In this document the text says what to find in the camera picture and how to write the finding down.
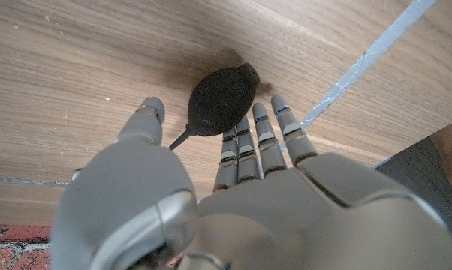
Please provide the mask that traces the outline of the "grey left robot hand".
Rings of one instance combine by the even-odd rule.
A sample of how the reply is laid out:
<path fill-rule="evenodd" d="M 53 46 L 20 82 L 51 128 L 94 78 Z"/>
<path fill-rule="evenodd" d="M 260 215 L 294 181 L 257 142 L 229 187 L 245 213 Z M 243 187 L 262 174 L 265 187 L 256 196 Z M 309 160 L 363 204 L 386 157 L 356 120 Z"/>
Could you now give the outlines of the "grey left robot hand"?
<path fill-rule="evenodd" d="M 160 146 L 164 105 L 148 97 L 116 141 L 64 192 L 53 221 L 54 269 L 452 269 L 452 233 L 397 181 L 335 153 L 318 154 L 278 94 L 286 167 L 267 113 L 261 146 L 222 152 L 217 190 L 196 197 L 179 158 Z"/>

